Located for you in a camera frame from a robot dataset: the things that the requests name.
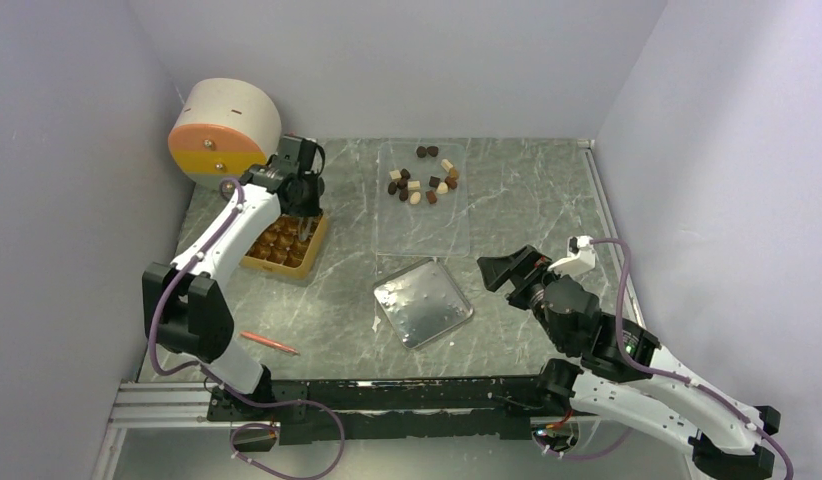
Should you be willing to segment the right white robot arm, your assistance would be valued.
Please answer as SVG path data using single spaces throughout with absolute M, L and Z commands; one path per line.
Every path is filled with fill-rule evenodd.
M 572 237 L 557 261 L 530 245 L 477 260 L 485 289 L 512 284 L 508 304 L 531 312 L 560 354 L 536 378 L 539 407 L 551 415 L 590 413 L 650 435 L 712 479 L 769 479 L 778 460 L 792 478 L 790 459 L 774 439 L 778 410 L 725 395 L 624 317 L 627 269 L 612 313 L 577 281 L 595 266 L 603 242 Z

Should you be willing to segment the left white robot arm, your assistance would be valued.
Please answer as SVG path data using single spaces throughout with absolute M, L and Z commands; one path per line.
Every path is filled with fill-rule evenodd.
M 266 160 L 221 180 L 221 191 L 230 197 L 190 247 L 146 268 L 141 279 L 144 329 L 157 374 L 196 367 L 233 396 L 233 406 L 246 419 L 259 420 L 271 411 L 272 373 L 235 340 L 224 289 L 273 222 L 283 215 L 322 214 L 325 159 L 315 140 L 283 136 Z

